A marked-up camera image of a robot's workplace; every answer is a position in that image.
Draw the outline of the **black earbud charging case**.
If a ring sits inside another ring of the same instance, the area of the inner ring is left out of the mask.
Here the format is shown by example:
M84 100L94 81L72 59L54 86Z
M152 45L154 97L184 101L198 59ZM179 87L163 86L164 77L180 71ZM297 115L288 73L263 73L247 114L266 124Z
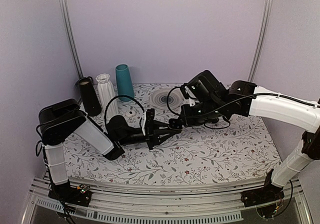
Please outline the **black earbud charging case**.
M179 118L170 118L168 124L171 130L181 131L183 129L183 123Z

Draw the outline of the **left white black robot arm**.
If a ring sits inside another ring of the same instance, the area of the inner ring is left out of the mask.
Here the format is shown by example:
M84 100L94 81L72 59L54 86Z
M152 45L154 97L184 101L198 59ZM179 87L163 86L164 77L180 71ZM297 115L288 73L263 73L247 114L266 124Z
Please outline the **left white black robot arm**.
M144 111L140 127L131 127L123 116L115 115L102 129L80 109L75 99L43 108L38 120L36 131L44 148L44 162L54 191L63 201L70 201L75 195L69 186L64 157L64 142L72 134L93 146L107 160L114 161L124 154L126 145L146 143L148 149L153 150L183 128L174 118L167 123L155 120L152 108Z

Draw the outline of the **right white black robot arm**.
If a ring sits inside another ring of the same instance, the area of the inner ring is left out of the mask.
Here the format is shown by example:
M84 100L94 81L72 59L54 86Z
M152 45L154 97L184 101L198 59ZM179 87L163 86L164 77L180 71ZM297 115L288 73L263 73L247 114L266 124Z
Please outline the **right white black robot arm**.
M230 88L204 70L179 87L183 97L195 104L184 104L178 120L185 127L200 126L232 115L263 117L304 130L294 151L271 171L259 190L262 202L269 202L291 178L320 158L320 104L268 90L253 82L238 80Z

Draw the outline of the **spiral patterned plate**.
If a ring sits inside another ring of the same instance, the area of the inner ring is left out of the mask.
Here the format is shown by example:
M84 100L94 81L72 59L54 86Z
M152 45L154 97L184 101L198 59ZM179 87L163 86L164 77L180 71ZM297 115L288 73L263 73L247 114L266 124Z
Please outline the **spiral patterned plate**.
M152 92L149 96L149 103L152 107L159 110L166 110L167 104L174 110L183 104L183 95L177 89L173 90L170 95L170 88L161 88Z

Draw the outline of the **teal vase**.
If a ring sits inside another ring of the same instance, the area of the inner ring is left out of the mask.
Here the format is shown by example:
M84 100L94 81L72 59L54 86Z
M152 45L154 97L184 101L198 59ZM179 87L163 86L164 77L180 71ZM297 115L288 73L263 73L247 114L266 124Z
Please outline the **teal vase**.
M119 96L135 97L130 70L127 64L119 64L115 68L117 93Z

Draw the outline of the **floral tablecloth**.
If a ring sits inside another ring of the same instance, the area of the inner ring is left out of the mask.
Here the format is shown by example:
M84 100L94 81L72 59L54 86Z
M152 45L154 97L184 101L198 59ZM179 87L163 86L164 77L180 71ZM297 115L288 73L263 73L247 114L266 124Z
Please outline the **floral tablecloth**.
M153 150L145 143L125 146L114 161L74 134L64 142L64 157L71 178L162 186L264 178L281 163L263 120L239 115L229 122L184 128Z

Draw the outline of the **white ribbed vase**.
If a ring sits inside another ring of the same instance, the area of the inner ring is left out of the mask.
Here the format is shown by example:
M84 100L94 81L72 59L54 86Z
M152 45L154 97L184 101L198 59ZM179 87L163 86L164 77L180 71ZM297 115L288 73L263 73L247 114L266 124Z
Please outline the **white ribbed vase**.
M99 99L103 107L103 110L105 111L108 103L111 101L112 98L116 96L114 86L110 80L110 75L107 73L98 75L96 77L96 81L97 81L97 91L99 94ZM113 116L116 116L118 114L119 114L119 109L118 109L117 100L115 99L108 106L106 117L108 119L111 119Z

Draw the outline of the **black cylinder vase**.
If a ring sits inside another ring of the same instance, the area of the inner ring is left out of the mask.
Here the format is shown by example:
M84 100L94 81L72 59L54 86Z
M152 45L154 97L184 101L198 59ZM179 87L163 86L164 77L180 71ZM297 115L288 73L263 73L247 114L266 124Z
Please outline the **black cylinder vase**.
M102 107L93 86L93 78L91 76L83 77L76 82L76 86L79 89L85 112L90 117L99 115L102 112Z

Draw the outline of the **aluminium front rail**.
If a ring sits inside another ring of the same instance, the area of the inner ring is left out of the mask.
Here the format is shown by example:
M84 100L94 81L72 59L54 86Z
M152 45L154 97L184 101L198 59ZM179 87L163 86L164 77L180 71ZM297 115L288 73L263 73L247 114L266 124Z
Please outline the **aluminium front rail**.
M258 207L241 202L244 191L263 185L262 178L199 185L134 185L86 180L92 191L88 207L75 206L75 223L93 224L311 224L300 182L284 188L279 216L265 219Z

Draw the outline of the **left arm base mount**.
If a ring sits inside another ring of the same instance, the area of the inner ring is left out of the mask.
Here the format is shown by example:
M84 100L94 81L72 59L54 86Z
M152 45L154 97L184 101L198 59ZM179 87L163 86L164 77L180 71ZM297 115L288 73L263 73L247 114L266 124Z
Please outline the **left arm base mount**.
M88 207L91 202L92 194L93 193L85 185L71 187L70 183L67 182L60 185L53 184L50 187L48 197L61 201L62 203Z

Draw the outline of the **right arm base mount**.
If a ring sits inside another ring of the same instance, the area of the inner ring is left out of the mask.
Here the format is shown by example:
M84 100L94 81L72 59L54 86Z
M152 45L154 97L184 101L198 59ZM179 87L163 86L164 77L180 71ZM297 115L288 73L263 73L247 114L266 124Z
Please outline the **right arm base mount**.
M258 215L264 219L274 218L284 202L284 192L276 187L267 189L264 187L243 191L240 200L245 207L257 207Z

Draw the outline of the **right aluminium frame post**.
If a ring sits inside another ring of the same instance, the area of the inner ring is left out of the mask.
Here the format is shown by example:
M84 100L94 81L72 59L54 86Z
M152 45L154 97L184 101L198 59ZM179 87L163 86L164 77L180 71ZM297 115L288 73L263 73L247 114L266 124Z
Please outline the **right aluminium frame post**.
M248 79L247 79L248 82L254 81L257 70L258 70L259 61L261 58L263 45L264 45L264 41L265 41L267 29L268 29L268 23L269 23L271 11L272 11L272 4L273 4L273 0L264 1L260 31L259 31L258 40L257 40L255 52L253 55L253 60L250 67Z

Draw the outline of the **aluminium frame post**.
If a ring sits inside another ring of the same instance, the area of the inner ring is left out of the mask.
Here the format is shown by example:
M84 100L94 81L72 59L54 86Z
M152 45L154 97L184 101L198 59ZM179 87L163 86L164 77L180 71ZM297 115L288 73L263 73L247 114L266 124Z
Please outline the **aluminium frame post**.
M63 19L65 31L66 31L68 44L69 44L70 51L71 51L71 56L73 59L73 63L75 65L76 74L77 74L78 78L81 79L84 77L84 74L83 74L82 67L80 64L80 59L79 59L79 55L77 52L76 42L75 42L75 38L73 35L72 23L71 23L69 9L68 9L68 2L67 2L67 0L59 0L59 4L60 4L60 9L61 9L62 19Z
M271 11L272 11L272 4L273 4L273 0L264 1L260 31L259 31L258 40L257 40L255 52L253 55L253 60L250 67L248 79L247 79L248 82L254 81L257 70L258 70L259 61L261 58L263 45L264 45L264 41L265 41L267 29L268 29L268 23L269 23Z

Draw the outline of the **left aluminium frame post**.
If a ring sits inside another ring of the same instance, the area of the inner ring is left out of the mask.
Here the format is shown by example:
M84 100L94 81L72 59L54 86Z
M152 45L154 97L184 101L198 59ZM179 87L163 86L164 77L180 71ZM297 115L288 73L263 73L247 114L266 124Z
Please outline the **left aluminium frame post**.
M75 38L73 35L72 23L71 23L69 9L68 9L68 2L67 2L67 0L59 0L59 4L60 4L60 9L61 9L62 19L63 19L65 31L66 31L68 44L69 44L70 51L71 51L71 56L73 59L73 63L75 65L76 74L77 74L78 78L81 79L84 77L84 74L83 74L82 67L80 64L80 59L79 59L79 55L77 52L76 42L75 42Z

